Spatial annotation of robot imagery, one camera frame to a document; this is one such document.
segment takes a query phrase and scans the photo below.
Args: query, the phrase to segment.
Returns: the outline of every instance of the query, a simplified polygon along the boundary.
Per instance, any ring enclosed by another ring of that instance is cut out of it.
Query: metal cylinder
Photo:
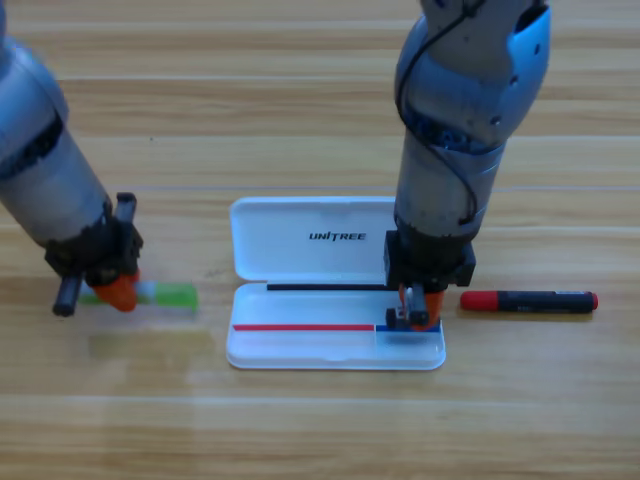
[[[80,235],[110,208],[106,191],[66,129],[45,158],[0,180],[0,201],[42,246]]]
[[[41,246],[101,221],[110,201],[67,130],[46,68],[16,44],[0,57],[0,201]]]
[[[469,192],[451,171],[407,132],[396,195],[396,215],[419,233],[431,237],[473,237],[480,229],[500,166],[504,145],[483,154],[432,146],[464,174],[478,200],[478,213],[469,213]]]

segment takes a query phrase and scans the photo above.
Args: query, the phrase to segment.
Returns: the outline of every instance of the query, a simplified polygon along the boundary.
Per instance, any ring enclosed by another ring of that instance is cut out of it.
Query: gray robot arm
[[[0,1],[0,202],[62,278],[56,315],[74,313],[83,281],[106,302],[130,311],[142,247],[132,224],[135,197],[119,195],[113,211],[67,129],[69,111],[58,83],[5,30]]]
[[[551,18],[540,0],[421,4],[424,15],[397,67],[396,98],[407,133],[398,228],[387,233],[385,245],[387,286],[412,288],[413,297],[471,281],[471,241],[506,142],[546,74]]]

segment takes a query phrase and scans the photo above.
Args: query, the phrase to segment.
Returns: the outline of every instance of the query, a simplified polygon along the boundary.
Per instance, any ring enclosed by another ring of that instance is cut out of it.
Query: green object
[[[198,291],[190,283],[138,282],[136,296],[140,305],[158,305],[161,307],[198,309]],[[78,297],[82,305],[102,305],[95,292],[83,285]]]
[[[157,283],[155,303],[162,307],[191,308],[195,312],[198,308],[198,291],[190,283]]]

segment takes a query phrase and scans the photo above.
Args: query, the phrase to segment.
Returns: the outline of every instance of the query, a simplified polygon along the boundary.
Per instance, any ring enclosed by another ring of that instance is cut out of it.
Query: wood grain
[[[640,478],[640,11],[555,0],[544,88],[475,242],[477,289],[585,289],[592,316],[445,302],[438,371],[252,372],[225,341],[229,206],[393,195],[403,0],[7,0],[55,70],[111,193],[134,191],[143,275],[191,316],[49,311],[57,279],[0,212],[0,478]]]

